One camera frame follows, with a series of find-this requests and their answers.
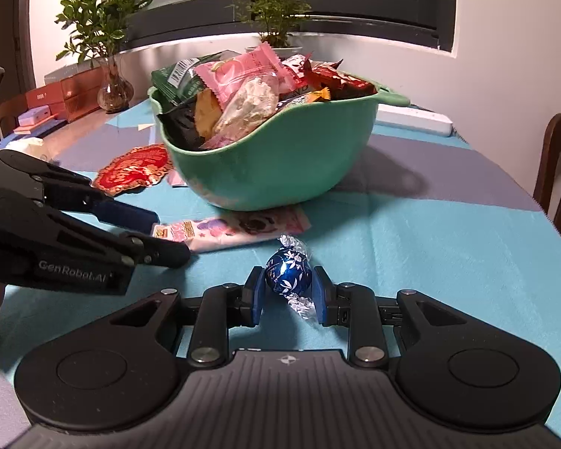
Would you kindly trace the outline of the blue foil chocolate ball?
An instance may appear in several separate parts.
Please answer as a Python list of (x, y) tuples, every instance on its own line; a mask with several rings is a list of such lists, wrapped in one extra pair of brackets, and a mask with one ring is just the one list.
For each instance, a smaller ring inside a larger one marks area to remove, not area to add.
[(279, 236), (280, 248), (269, 258), (264, 268), (266, 285), (286, 300), (289, 308), (301, 319), (313, 321), (314, 301), (308, 294), (313, 270), (307, 246), (295, 236)]

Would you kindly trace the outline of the red paper-cut coaster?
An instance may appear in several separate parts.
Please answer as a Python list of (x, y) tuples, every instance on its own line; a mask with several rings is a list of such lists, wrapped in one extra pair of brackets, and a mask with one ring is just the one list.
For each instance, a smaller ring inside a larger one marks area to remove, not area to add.
[(103, 167), (92, 186), (115, 197), (158, 184), (173, 168), (163, 144), (134, 147)]

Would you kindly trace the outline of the white power strip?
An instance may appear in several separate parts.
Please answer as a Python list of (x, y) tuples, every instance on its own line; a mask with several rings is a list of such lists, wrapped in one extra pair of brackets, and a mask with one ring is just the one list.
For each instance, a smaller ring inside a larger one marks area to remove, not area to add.
[(451, 136), (454, 131), (453, 122), (444, 114), (415, 106), (396, 107), (380, 103), (377, 107), (377, 121), (391, 127), (444, 137)]

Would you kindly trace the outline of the red storage box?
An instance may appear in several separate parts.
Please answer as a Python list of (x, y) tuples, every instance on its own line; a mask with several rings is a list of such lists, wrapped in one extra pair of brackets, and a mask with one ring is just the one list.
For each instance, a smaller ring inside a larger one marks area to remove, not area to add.
[(67, 122), (78, 120), (99, 109), (97, 96), (102, 78), (102, 69), (96, 67), (31, 89), (25, 93), (27, 107), (47, 106), (57, 119)]

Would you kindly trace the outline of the dark wooden chair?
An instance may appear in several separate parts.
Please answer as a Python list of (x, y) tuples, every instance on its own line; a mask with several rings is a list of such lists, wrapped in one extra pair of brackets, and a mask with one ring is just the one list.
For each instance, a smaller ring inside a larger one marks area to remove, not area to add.
[[(561, 175), (561, 114), (556, 114), (547, 124), (540, 156), (540, 163), (534, 187), (533, 198), (544, 213), (548, 212), (555, 180)], [(552, 219), (555, 229), (561, 235), (561, 197)]]

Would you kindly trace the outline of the pink wrapped pastry packet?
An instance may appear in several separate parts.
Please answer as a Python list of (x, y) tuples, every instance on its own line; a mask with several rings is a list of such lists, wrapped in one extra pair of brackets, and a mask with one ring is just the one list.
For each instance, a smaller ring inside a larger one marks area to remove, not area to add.
[(298, 88), (294, 71), (283, 65), (269, 44), (196, 68), (222, 111), (200, 148), (212, 150), (252, 133), (276, 113), (283, 94)]

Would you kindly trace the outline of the pink flat snack packet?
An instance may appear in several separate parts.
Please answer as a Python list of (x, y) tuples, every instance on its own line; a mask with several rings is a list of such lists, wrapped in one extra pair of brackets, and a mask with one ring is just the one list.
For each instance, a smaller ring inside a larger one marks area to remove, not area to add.
[(152, 236), (182, 242), (193, 253), (207, 253), (299, 235), (311, 223), (299, 206), (279, 207), (255, 212), (225, 212), (217, 217), (156, 224)]

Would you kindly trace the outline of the green plastic bowl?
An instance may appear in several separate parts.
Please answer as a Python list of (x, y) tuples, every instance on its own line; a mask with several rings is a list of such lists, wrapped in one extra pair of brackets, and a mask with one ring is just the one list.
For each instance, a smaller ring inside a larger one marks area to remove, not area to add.
[(257, 211), (311, 200), (344, 178), (367, 146), (378, 105), (410, 104), (408, 97), (382, 84), (375, 87), (376, 93), (364, 97), (281, 110), (237, 142), (206, 151), (175, 146), (157, 117), (162, 106), (154, 86), (148, 100), (184, 183), (214, 206)]

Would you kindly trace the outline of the pink purple notepad stack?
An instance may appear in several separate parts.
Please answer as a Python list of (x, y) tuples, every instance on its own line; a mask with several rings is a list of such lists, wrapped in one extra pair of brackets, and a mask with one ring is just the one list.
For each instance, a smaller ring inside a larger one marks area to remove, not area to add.
[(32, 107), (18, 117), (20, 127), (33, 127), (53, 117), (49, 106)]

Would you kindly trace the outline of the green snack bag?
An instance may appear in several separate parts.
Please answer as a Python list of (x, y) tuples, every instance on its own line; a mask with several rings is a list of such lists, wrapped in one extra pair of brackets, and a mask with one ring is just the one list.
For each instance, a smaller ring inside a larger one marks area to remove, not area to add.
[(205, 89), (205, 83), (197, 75), (196, 68), (205, 63), (215, 63), (238, 56), (231, 50), (216, 52), (201, 57), (181, 59), (176, 63), (156, 69), (151, 73), (152, 85), (176, 106)]

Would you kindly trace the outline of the leafy plant in glass vase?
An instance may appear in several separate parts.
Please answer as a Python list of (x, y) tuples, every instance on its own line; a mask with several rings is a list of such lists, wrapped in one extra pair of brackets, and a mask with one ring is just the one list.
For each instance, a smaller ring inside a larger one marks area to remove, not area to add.
[(119, 70), (117, 55), (128, 36), (129, 20), (153, 0), (61, 0), (55, 23), (68, 32), (57, 61), (76, 56), (80, 63), (97, 63), (102, 83), (97, 103), (107, 114), (127, 110), (134, 88)]

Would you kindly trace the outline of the small tree in white pot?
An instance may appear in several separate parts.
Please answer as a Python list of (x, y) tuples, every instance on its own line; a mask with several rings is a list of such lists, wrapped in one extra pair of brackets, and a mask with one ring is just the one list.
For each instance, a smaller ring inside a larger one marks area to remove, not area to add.
[(259, 41), (269, 44), (281, 60), (302, 53), (291, 38), (309, 18), (311, 5), (305, 0), (235, 0), (232, 8), (235, 16), (251, 25)]

